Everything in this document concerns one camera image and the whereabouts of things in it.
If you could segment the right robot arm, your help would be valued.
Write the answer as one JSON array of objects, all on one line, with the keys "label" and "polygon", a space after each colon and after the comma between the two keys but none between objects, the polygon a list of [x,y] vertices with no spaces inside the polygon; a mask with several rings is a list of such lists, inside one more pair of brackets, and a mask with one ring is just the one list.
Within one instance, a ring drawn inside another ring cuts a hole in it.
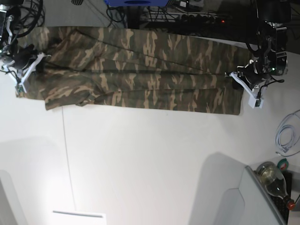
[{"label": "right robot arm", "polygon": [[0,2],[0,61],[15,70],[26,70],[38,57],[32,44],[19,46],[21,38],[45,23],[42,0]]}]

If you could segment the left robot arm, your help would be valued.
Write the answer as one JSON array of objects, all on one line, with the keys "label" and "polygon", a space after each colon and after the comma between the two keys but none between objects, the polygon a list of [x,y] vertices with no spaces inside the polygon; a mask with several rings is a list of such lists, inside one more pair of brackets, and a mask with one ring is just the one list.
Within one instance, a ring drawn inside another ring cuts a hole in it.
[{"label": "left robot arm", "polygon": [[253,89],[287,72],[286,24],[291,21],[288,0],[256,0],[247,18],[246,45],[255,60],[237,68],[238,78]]}]

